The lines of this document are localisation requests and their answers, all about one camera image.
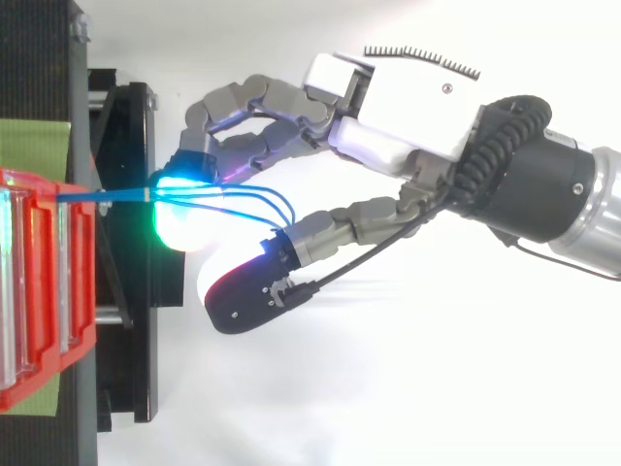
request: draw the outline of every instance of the white wall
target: white wall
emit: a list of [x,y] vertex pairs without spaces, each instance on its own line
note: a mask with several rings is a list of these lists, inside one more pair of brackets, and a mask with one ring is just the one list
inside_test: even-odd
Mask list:
[[[254,73],[299,83],[316,53],[367,44],[455,56],[483,71],[490,100],[534,93],[554,129],[621,149],[616,3],[81,1],[95,25],[90,65],[122,68],[160,96],[160,165],[184,109],[209,90]],[[398,188],[328,154],[255,181],[302,215]],[[621,463],[618,285],[442,215],[291,315],[227,337],[196,293],[211,252],[188,258],[184,308],[160,312],[158,416],[115,416],[102,465]]]

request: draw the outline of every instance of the robotic hand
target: robotic hand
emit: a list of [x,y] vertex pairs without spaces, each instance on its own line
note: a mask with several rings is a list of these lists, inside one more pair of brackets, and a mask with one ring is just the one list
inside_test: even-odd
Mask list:
[[[263,255],[207,293],[215,328],[241,333],[296,308],[443,209],[482,221],[507,246],[547,243],[621,274],[621,154],[547,129],[552,113],[538,97],[482,105],[478,79],[435,53],[367,48],[362,57],[320,54],[302,88],[255,75],[192,105],[169,163],[198,160],[206,181],[241,183],[283,158],[327,149],[404,180],[399,199],[315,212],[277,231]],[[259,135],[215,138],[257,116],[276,121]],[[376,247],[317,282],[289,280],[351,243]]]

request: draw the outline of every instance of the green light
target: green light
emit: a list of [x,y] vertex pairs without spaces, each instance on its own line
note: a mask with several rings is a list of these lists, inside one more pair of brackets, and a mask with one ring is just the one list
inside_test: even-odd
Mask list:
[[[157,187],[194,187],[205,183],[188,180],[185,178],[162,178]],[[157,191],[157,194],[191,194],[192,189],[179,191]],[[213,193],[222,190],[213,189]],[[206,206],[223,207],[223,198],[183,199],[184,202],[204,204]],[[201,250],[207,244],[214,241],[221,231],[224,215],[219,212],[204,209],[192,209],[156,202],[153,209],[153,226],[157,235],[168,248],[173,250]]]

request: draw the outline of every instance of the metal rod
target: metal rod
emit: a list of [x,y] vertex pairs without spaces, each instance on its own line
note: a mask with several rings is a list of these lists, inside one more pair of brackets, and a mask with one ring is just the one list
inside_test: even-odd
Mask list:
[[88,109],[89,110],[101,110],[106,102],[108,92],[105,90],[90,90],[88,91]]
[[123,323],[116,306],[97,306],[95,321],[100,325],[122,325]]

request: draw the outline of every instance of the screw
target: screw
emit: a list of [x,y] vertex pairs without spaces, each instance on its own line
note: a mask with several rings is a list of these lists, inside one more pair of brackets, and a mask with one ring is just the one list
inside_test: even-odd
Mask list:
[[90,26],[92,25],[92,19],[89,15],[80,13],[74,17],[71,22],[71,35],[82,44],[90,42]]
[[580,194],[582,194],[584,192],[584,186],[582,185],[582,183],[574,184],[572,187],[572,192],[576,196],[579,196]]
[[157,112],[159,110],[159,97],[157,94],[151,94],[148,97],[147,106],[152,112]]

